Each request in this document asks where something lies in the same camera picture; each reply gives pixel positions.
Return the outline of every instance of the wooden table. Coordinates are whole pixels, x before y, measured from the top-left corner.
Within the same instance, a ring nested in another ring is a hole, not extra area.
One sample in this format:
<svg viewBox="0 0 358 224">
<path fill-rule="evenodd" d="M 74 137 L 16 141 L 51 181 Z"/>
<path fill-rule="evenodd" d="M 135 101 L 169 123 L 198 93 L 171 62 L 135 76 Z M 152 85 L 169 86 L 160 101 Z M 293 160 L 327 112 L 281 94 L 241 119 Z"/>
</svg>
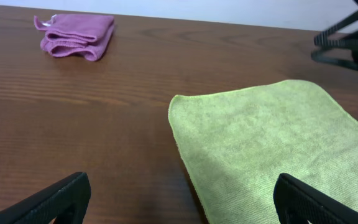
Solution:
<svg viewBox="0 0 358 224">
<path fill-rule="evenodd" d="M 85 223 L 206 223 L 167 119 L 176 94 L 302 79 L 358 120 L 358 73 L 313 62 L 315 32 L 116 16 L 88 62 L 40 50 L 33 15 L 58 13 L 0 6 L 0 210 L 85 171 Z"/>
</svg>

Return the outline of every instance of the green towel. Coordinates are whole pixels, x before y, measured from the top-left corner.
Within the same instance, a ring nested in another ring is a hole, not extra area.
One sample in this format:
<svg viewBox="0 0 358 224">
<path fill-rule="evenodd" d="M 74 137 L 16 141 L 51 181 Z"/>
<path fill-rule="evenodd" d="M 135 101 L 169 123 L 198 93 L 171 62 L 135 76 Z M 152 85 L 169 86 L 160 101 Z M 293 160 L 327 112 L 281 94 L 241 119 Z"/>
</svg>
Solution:
<svg viewBox="0 0 358 224">
<path fill-rule="evenodd" d="M 168 117 L 211 224 L 279 223 L 282 172 L 358 212 L 358 122 L 318 85 L 177 95 Z"/>
</svg>

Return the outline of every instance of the folded towel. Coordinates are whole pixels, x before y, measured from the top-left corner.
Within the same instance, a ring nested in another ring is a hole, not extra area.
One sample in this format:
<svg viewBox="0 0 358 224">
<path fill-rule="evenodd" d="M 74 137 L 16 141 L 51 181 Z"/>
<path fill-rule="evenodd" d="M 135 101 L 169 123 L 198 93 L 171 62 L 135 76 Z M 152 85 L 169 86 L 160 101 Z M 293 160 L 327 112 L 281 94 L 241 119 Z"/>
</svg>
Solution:
<svg viewBox="0 0 358 224">
<path fill-rule="evenodd" d="M 279 223 L 282 172 L 358 212 L 358 122 L 313 83 L 175 96 L 168 118 L 211 224 Z"/>
<path fill-rule="evenodd" d="M 49 21 L 39 21 L 34 16 L 34 25 L 45 31 L 41 49 L 54 57 L 65 57 L 78 53 L 87 60 L 101 58 L 114 30 L 113 16 L 89 14 L 58 14 Z"/>
</svg>

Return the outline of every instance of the wall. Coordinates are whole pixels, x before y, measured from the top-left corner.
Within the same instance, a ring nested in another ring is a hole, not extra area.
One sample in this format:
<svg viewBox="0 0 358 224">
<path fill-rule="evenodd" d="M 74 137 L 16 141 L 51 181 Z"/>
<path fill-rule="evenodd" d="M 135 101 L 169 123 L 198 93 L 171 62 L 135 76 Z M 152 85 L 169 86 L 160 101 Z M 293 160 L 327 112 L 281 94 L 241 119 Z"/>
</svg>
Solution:
<svg viewBox="0 0 358 224">
<path fill-rule="evenodd" d="M 306 30 L 323 30 L 357 10 L 352 0 L 0 0 L 0 4 Z"/>
</svg>

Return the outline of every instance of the folded purple cloth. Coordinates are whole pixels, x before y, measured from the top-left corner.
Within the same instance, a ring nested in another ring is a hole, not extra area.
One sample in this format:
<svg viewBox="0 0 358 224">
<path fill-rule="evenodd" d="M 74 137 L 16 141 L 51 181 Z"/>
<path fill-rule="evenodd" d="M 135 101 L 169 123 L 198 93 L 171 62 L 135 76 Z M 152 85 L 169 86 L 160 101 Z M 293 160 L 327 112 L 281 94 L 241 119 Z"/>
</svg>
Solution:
<svg viewBox="0 0 358 224">
<path fill-rule="evenodd" d="M 45 31 L 41 49 L 54 57 L 73 53 L 95 61 L 101 58 L 114 30 L 113 16 L 58 14 L 47 22 L 34 16 L 34 25 Z"/>
</svg>

